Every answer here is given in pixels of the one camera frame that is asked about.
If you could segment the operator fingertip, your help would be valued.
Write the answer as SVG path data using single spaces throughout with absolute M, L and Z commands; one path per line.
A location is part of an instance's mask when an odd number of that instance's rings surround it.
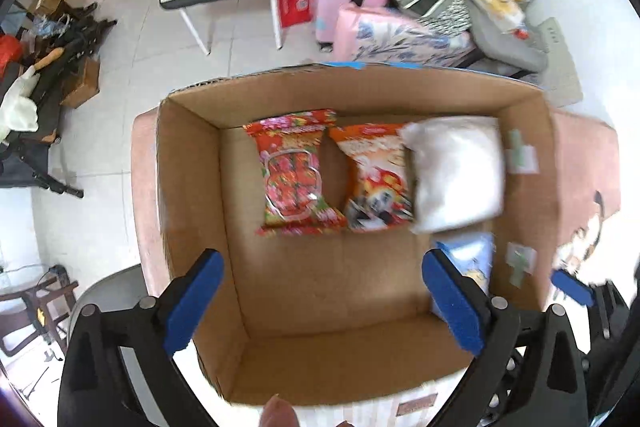
M 299 420 L 292 405 L 278 395 L 274 395 L 262 409 L 259 426 L 299 427 Z

